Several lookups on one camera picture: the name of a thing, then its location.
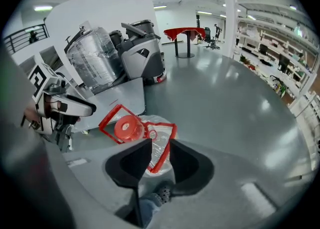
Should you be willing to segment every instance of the balcony railing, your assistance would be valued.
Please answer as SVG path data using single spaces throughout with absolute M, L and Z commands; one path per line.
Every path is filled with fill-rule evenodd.
M 31 34 L 30 34 L 31 31 L 34 31 L 36 33 L 35 38 L 31 37 Z M 46 29 L 46 25 L 38 24 L 32 27 L 22 29 L 20 31 L 16 31 L 10 34 L 9 36 L 5 37 L 3 41 L 9 54 L 12 55 L 17 51 L 23 49 L 24 47 L 34 42 L 38 42 L 40 40 L 46 39 L 48 37 L 49 35 Z

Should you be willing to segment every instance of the red plastic object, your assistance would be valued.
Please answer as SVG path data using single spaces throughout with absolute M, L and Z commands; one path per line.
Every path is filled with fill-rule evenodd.
M 179 34 L 185 34 L 186 31 L 190 31 L 190 40 L 193 41 L 197 35 L 201 35 L 202 38 L 206 38 L 205 29 L 200 27 L 181 27 L 164 30 L 164 34 L 168 36 L 168 39 L 172 42 L 177 38 Z
M 158 122 L 158 123 L 154 123 L 151 121 L 148 122 L 142 122 L 141 118 L 139 118 L 138 116 L 134 115 L 129 109 L 127 109 L 126 107 L 124 107 L 122 104 L 117 104 L 107 115 L 106 117 L 99 123 L 99 130 L 101 132 L 103 132 L 104 134 L 106 134 L 109 138 L 111 138 L 113 141 L 115 141 L 117 144 L 123 144 L 126 143 L 126 141 L 123 140 L 118 140 L 115 137 L 113 137 L 110 133 L 108 133 L 107 131 L 105 131 L 105 127 L 107 126 L 107 124 L 111 121 L 111 119 L 121 110 L 124 109 L 126 112 L 128 112 L 130 115 L 126 115 L 124 117 L 122 117 L 120 120 L 118 120 L 118 122 L 120 123 L 116 123 L 115 125 L 115 129 L 114 129 L 114 134 L 116 135 L 117 138 L 122 138 L 125 137 L 125 140 L 128 140 L 130 138 L 136 138 L 138 132 L 140 132 L 139 130 L 139 124 L 141 124 L 143 126 L 144 132 L 143 132 L 143 139 L 148 139 L 150 138 L 150 133 L 152 132 L 152 130 L 149 132 L 148 130 L 148 126 L 152 125 L 152 126 L 167 126 L 167 127 L 172 127 L 172 131 L 171 131 L 171 135 L 169 137 L 169 139 L 174 139 L 176 137 L 177 134 L 177 125 L 174 123 L 165 123 L 165 122 Z M 122 126 L 124 126 L 124 124 L 126 122 L 128 122 L 128 120 L 132 123 L 131 128 L 128 132 L 121 132 L 121 131 L 125 131 L 124 129 L 128 126 L 126 125 L 126 127 L 124 127 L 124 129 L 122 128 Z M 154 165 L 154 167 L 148 166 L 148 170 L 151 173 L 157 173 L 159 172 L 160 168 L 162 167 L 162 165 L 164 164 L 168 154 L 170 151 L 170 146 L 169 146 L 169 141 L 166 144 L 163 153 L 161 154 L 158 162 Z

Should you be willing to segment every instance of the table leg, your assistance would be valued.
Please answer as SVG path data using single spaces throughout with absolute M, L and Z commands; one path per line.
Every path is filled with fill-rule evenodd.
M 178 57 L 178 38 L 174 40 L 175 56 Z
M 190 31 L 186 31 L 187 57 L 190 58 Z

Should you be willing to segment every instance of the gray floor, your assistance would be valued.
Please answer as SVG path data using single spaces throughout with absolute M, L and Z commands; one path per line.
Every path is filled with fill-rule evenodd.
M 255 182 L 253 175 L 278 207 L 303 190 L 306 181 L 300 179 L 300 175 L 311 172 L 308 148 L 295 118 L 275 92 L 230 58 L 192 45 L 195 57 L 177 59 L 174 49 L 174 45 L 163 46 L 167 79 L 144 88 L 146 114 L 175 123 L 181 140 L 211 150 L 217 161 L 220 154 L 228 156 L 228 162 L 224 160 L 221 164 L 225 172 L 234 177 L 234 180 L 226 180 L 233 184 L 230 187 L 233 193 L 239 191 L 241 184 Z M 179 44 L 179 50 L 182 52 L 183 49 L 186 44 Z M 89 135 L 74 134 L 73 144 L 75 151 L 115 145 L 97 129 L 91 130 Z M 221 180 L 226 179 L 222 170 L 219 173 Z M 221 184 L 218 188 L 217 185 L 212 187 L 222 191 L 217 195 L 220 203 L 230 202 L 229 207 L 224 207 L 226 213 L 222 210 L 219 216 L 227 216 L 229 208 L 236 215 L 237 210 L 244 207 L 242 200 L 230 199 L 227 187 L 224 189 Z M 259 221 L 258 216 L 250 212 L 242 216 L 248 218 L 243 226 Z M 225 221 L 231 222 L 230 217 L 225 217 Z M 175 228 L 174 221 L 169 225 Z

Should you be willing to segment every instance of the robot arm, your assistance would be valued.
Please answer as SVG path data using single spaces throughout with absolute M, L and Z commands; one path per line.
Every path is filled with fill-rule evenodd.
M 32 99 L 39 116 L 31 126 L 40 134 L 50 135 L 57 126 L 74 125 L 79 117 L 91 116 L 97 109 L 92 103 L 66 94 L 65 80 L 45 63 L 37 64 L 28 78 L 36 88 Z

